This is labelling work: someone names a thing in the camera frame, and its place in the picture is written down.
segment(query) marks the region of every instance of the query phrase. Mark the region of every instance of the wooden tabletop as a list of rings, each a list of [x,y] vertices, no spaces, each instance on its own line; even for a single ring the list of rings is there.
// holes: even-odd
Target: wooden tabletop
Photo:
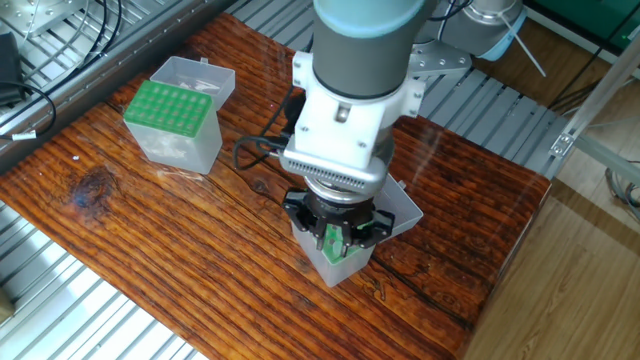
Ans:
[[[0,178],[0,198],[208,357],[461,358],[549,181],[401,119],[390,172],[425,216],[327,288],[280,208],[301,179],[231,161],[282,101],[293,52],[223,15],[177,55],[236,71],[208,176],[149,162],[124,125],[153,67]]]

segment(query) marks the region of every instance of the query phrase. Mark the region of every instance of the white container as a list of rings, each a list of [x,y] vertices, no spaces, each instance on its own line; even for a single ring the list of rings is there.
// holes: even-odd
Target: white container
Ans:
[[[172,56],[150,80],[208,94],[218,111],[236,87],[236,72],[209,65],[205,58],[198,62]]]
[[[145,81],[124,120],[157,163],[208,174],[222,147],[213,101],[194,91]]]
[[[396,216],[391,236],[382,242],[412,229],[423,216],[420,208],[411,201],[411,198],[391,175],[387,175],[387,180],[382,190],[376,195],[373,202],[377,210],[389,211]],[[316,250],[316,240],[310,232],[301,232],[295,225],[292,225],[292,229],[296,240],[298,240],[298,243],[328,287],[338,285],[365,267],[375,248],[375,246],[369,249],[355,248],[350,250],[353,253],[350,253],[346,258],[332,262],[325,256],[323,251]]]

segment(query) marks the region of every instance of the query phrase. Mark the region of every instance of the cable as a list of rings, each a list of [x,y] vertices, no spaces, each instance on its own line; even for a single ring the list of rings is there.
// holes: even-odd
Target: cable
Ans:
[[[464,3],[462,3],[461,5],[455,5],[456,9],[451,11],[450,13],[444,15],[444,16],[432,16],[430,17],[429,21],[445,21],[445,20],[449,20],[452,17],[456,16],[460,11],[462,11],[464,8],[466,8],[467,6],[471,5],[471,3],[473,2],[473,0],[466,0]]]
[[[104,37],[104,32],[107,29],[107,14],[108,14],[107,0],[103,0],[102,9],[103,9],[103,11],[102,11],[102,25],[100,26],[100,31],[98,32],[98,36],[96,36],[96,40],[93,42],[93,45],[91,46],[91,49],[89,49],[89,52],[87,52],[87,55],[84,57],[84,60],[82,61],[82,65],[80,67],[76,68],[76,70],[86,66],[86,63],[87,63],[89,57],[91,56],[91,54],[93,54],[96,51],[98,46],[100,46],[100,40],[102,39],[102,37]]]
[[[113,28],[113,33],[111,34],[109,41],[107,41],[107,44],[102,49],[100,56],[102,56],[102,54],[104,54],[107,50],[109,50],[109,48],[113,44],[113,41],[116,39],[116,35],[118,35],[118,31],[120,30],[121,21],[122,21],[122,0],[118,0],[118,19],[116,20],[116,26]]]
[[[53,125],[56,122],[56,105],[53,103],[53,101],[51,100],[51,98],[45,94],[42,90],[36,88],[35,86],[31,86],[29,84],[23,84],[23,83],[18,83],[18,82],[13,82],[13,81],[0,81],[0,84],[3,85],[13,85],[13,86],[18,86],[18,87],[23,87],[26,89],[29,89],[35,93],[38,93],[40,96],[42,96],[48,103],[49,106],[51,107],[51,120],[49,121],[49,125],[47,125],[46,128],[44,128],[44,130],[40,131],[40,132],[35,132],[35,134],[30,135],[28,133],[24,133],[24,134],[14,134],[14,135],[0,135],[0,139],[2,140],[11,140],[11,141],[16,141],[16,140],[26,140],[26,139],[33,139],[37,136],[42,136],[45,133],[47,133],[47,131],[51,130],[51,128],[53,128]]]
[[[88,63],[86,62],[86,60],[90,57],[90,55],[92,54],[92,52],[97,48],[97,46],[100,43],[100,39],[104,36],[104,32],[106,29],[106,25],[107,25],[107,3],[106,0],[104,0],[105,2],[103,3],[103,21],[102,21],[102,26],[100,28],[100,32],[98,33],[98,37],[96,37],[96,40],[94,41],[91,49],[89,50],[89,52],[87,52],[84,60],[82,60],[80,63],[78,63],[77,67],[62,81],[60,81],[58,84],[56,84],[55,86],[53,86],[51,89],[46,91],[46,95],[51,95],[54,91],[56,91],[60,86],[62,86],[63,84],[65,84],[66,82],[68,82],[69,80],[73,79],[74,77],[76,77],[78,74],[80,74],[85,68],[89,67],[90,65],[92,65],[93,63],[95,63],[99,58],[101,58],[104,55],[104,52],[107,51],[110,46],[113,44],[113,41],[116,38],[116,35],[118,34],[118,31],[120,29],[120,25],[121,25],[121,20],[122,20],[122,0],[118,0],[118,19],[116,20],[116,26],[114,27],[113,33],[111,35],[111,37],[109,38],[109,40],[107,41],[107,44],[103,47],[102,51],[95,57],[93,57],[93,59],[91,59]],[[72,40],[76,37],[77,34],[79,34],[80,29],[82,28],[82,26],[84,26],[85,24],[85,20],[87,18],[87,14],[89,13],[89,0],[87,0],[87,7],[85,9],[85,16],[82,20],[82,23],[80,24],[80,26],[78,27],[78,29],[76,30],[76,34],[72,37]],[[27,84],[19,84],[16,86],[30,86]],[[0,123],[0,128],[5,126],[6,124],[8,124],[9,122],[11,122],[13,119],[15,119],[16,117],[18,117],[20,114],[22,114],[23,111],[27,110],[29,107],[31,107],[33,104],[35,104],[37,101],[31,101],[27,106],[25,106],[23,109],[21,109],[20,111],[18,111],[17,113],[13,114],[9,119],[5,120],[4,122]],[[49,101],[49,105],[51,105],[54,108],[54,113],[55,113],[55,105],[53,104],[52,101]]]
[[[616,26],[616,28],[613,29],[613,31],[605,39],[605,43],[610,42],[613,39],[613,37],[616,36],[616,34],[622,29],[622,27],[629,20],[631,20],[631,18],[634,16],[634,14],[636,14],[638,12],[638,10],[640,10],[640,2],[633,8],[633,10],[629,11],[627,16],[620,22],[620,24],[618,24],[618,26]],[[562,89],[560,94],[558,94],[558,96],[556,96],[556,98],[551,102],[551,105],[549,105],[549,108],[552,108],[552,107],[556,106],[556,104],[558,103],[558,100],[560,98],[562,98],[567,93],[567,91],[569,91],[569,89],[571,89],[571,87],[573,87],[573,85],[575,85],[575,83],[578,81],[578,79],[587,71],[589,66],[591,66],[591,64],[593,64],[593,62],[596,61],[596,59],[598,58],[598,56],[600,55],[602,50],[604,50],[604,48],[602,46],[598,47],[598,50],[596,50],[596,52],[593,53],[593,55],[591,56],[589,61],[587,61],[587,63],[582,67],[582,69],[580,69],[580,71],[578,71],[578,73],[573,77],[573,79],[571,79],[571,81],[569,81],[569,84],[567,84],[567,86],[565,86],[564,89]]]
[[[80,20],[80,25],[78,26],[78,28],[76,29],[76,31],[73,33],[73,36],[71,36],[71,38],[69,38],[69,41],[65,42],[65,44],[58,49],[55,53],[53,53],[53,55],[51,55],[51,58],[55,58],[58,57],[58,55],[62,54],[68,47],[70,44],[73,44],[74,41],[76,41],[76,39],[80,36],[80,33],[82,32],[82,28],[87,24],[87,17],[89,17],[89,3],[91,0],[87,0],[85,6],[84,6],[84,16],[82,17],[82,20]],[[78,63],[75,65],[76,67],[80,66],[82,61],[78,61]],[[25,75],[23,78],[23,81],[27,81],[29,79],[31,79],[31,77],[36,74],[38,71],[40,71],[40,69],[42,69],[45,65],[47,65],[47,62],[42,63],[40,66],[36,67],[35,69],[33,69],[29,74]]]
[[[442,24],[440,24],[440,29],[438,30],[438,41],[442,41],[442,34],[444,34],[444,28],[447,26],[447,21],[449,20],[448,16],[451,15],[451,10],[453,10],[453,7],[456,6],[456,2],[457,0],[449,2],[449,7],[447,8],[447,12],[444,15],[446,19],[442,21]]]
[[[248,165],[241,166],[238,161],[238,151],[245,143],[255,143],[256,147],[264,152],[264,155],[252,161]],[[249,170],[252,167],[260,164],[269,156],[276,154],[277,150],[284,150],[286,147],[286,139],[275,136],[243,136],[233,145],[233,166],[241,171]]]
[[[40,7],[40,0],[36,1],[35,9],[33,9],[33,17],[29,22],[29,29],[27,29],[27,33],[24,35],[24,38],[22,38],[22,43],[20,44],[19,51],[22,51],[22,47],[27,42],[27,39],[29,38],[29,34],[31,34],[31,29],[33,29],[33,24],[35,24],[36,22],[36,15],[38,15],[38,7]]]
[[[302,49],[302,51],[308,53],[311,51],[312,47],[313,47],[313,34],[311,35],[311,39],[309,39],[309,43],[307,43],[307,45]],[[260,131],[260,135],[243,136],[240,139],[238,139],[238,141],[236,141],[236,143],[233,146],[233,156],[232,156],[233,166],[236,169],[240,171],[249,170],[252,167],[265,161],[268,157],[276,156],[277,155],[276,150],[284,150],[287,142],[289,141],[287,138],[265,136],[265,135],[267,134],[271,126],[276,122],[276,120],[278,120],[278,116],[280,116],[280,113],[289,102],[289,98],[291,97],[291,94],[293,93],[294,88],[295,87],[293,86],[293,84],[289,86],[289,90],[287,90],[287,93],[282,99],[282,102],[280,102],[280,106],[278,106],[278,109],[276,110],[276,112],[273,114],[273,116],[271,116],[271,119],[269,119],[269,121],[267,122],[267,125],[264,126],[262,131]],[[258,151],[262,152],[263,155],[247,165],[240,165],[238,160],[238,152],[240,151],[240,148],[242,148],[245,143],[250,143],[250,142],[255,143],[256,148],[258,149]],[[270,149],[265,149],[263,145],[269,146]]]
[[[631,164],[640,164],[640,161],[629,161]],[[609,191],[614,198],[619,199],[623,204],[629,207],[631,213],[636,217],[636,219],[640,222],[640,202],[637,199],[633,198],[633,192],[638,189],[635,184],[629,183],[626,188],[622,186],[620,182],[620,177],[618,174],[614,173],[613,170],[607,168],[604,172],[605,178],[607,180],[607,185],[609,186]]]
[[[632,77],[631,79],[627,80],[624,84],[622,84],[622,86],[620,86],[620,89],[626,87],[629,84],[632,84],[633,82],[635,82],[637,79],[635,77]],[[564,113],[562,113],[562,116],[567,116],[573,112],[576,112],[578,110],[580,110],[580,108],[582,107],[582,105],[578,105],[575,106],[578,103],[581,103],[583,101],[585,101],[589,95],[591,94],[591,92],[593,91],[593,89],[598,85],[598,83],[600,82],[600,80],[591,83],[587,86],[585,86],[584,88],[575,91],[567,96],[565,96],[563,99],[567,99],[566,101],[563,100],[561,103],[559,103],[555,108],[550,108],[552,111],[556,111],[556,112],[561,112],[561,109],[566,109],[571,107],[570,110],[565,111]]]

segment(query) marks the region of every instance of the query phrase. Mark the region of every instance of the green object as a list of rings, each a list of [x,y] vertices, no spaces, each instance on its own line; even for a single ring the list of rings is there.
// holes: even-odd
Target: green object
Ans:
[[[362,224],[358,226],[358,229],[363,229],[371,224],[372,223]],[[331,265],[339,264],[361,250],[358,246],[352,246],[347,250],[347,256],[342,257],[340,252],[342,251],[343,242],[342,228],[334,225],[327,225],[327,230],[324,233],[324,247],[322,248],[322,253]]]
[[[124,114],[124,120],[194,138],[213,100],[206,94],[145,81]]]

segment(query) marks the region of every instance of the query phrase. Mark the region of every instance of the vent slot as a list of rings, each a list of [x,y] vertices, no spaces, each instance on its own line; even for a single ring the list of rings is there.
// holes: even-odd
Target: vent slot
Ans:
[[[304,175],[313,176],[323,180],[331,181],[333,183],[339,183],[339,184],[351,186],[358,189],[364,189],[365,183],[362,180],[356,180],[348,176],[339,175],[331,171],[319,169],[315,166],[301,164],[297,161],[292,161],[292,160],[288,160],[288,161],[289,161],[289,167],[291,169],[299,172],[303,172]]]

